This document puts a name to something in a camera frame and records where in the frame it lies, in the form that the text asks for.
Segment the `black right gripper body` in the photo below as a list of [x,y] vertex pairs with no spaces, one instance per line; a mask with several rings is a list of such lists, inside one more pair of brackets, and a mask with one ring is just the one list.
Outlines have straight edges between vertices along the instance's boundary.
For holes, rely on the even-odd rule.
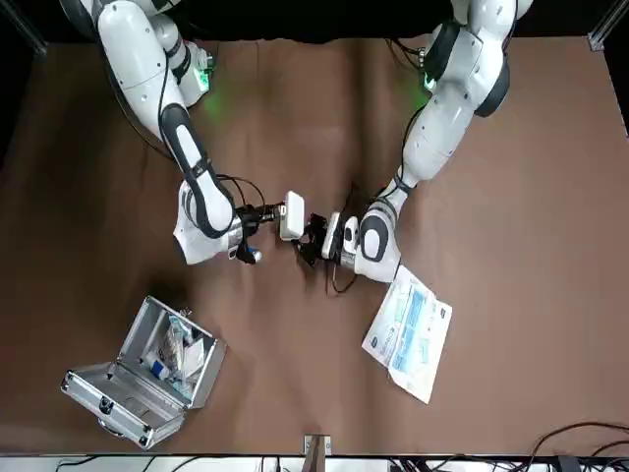
[[244,231],[258,231],[259,226],[267,221],[266,206],[246,204],[236,208]]

